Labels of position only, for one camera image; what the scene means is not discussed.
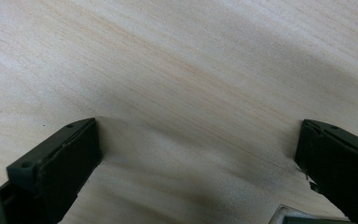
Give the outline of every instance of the black object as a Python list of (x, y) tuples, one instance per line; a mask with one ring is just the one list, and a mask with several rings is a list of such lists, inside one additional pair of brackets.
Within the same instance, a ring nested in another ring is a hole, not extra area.
[(303, 217), (285, 217), (283, 224), (349, 224), (347, 221), (336, 221), (326, 219), (309, 219)]
[(324, 195), (358, 223), (358, 137), (336, 126), (305, 119), (296, 163)]
[(0, 224), (60, 222), (102, 156), (95, 119), (64, 126), (7, 167)]

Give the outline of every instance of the light wooden surface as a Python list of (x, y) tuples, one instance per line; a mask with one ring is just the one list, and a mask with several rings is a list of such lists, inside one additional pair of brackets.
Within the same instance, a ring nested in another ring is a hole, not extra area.
[(0, 184), (89, 117), (105, 157), (62, 223), (342, 217), (293, 157), (302, 119), (358, 135), (358, 1), (0, 0)]

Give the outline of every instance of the wood grain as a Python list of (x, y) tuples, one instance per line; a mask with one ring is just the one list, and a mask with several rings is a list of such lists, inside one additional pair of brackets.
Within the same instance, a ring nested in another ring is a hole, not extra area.
[(62, 223), (343, 217), (293, 157), (302, 119), (358, 135), (358, 1), (0, 0), (0, 184), (89, 117), (105, 157)]

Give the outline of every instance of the wooden table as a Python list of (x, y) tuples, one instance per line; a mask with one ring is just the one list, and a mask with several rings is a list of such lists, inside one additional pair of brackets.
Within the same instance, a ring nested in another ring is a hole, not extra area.
[(343, 217), (293, 157), (303, 119), (358, 135), (358, 1), (0, 0), (0, 185), (90, 117), (103, 163), (62, 223)]

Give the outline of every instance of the screw hole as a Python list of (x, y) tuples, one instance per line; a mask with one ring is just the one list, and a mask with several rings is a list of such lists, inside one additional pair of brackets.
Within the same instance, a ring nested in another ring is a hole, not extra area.
[(26, 169), (26, 168), (29, 168), (29, 167), (31, 167), (31, 166), (33, 166), (33, 165), (34, 165), (33, 162), (31, 162), (31, 161), (25, 161), (25, 162), (23, 162), (23, 163), (21, 164), (21, 168)]

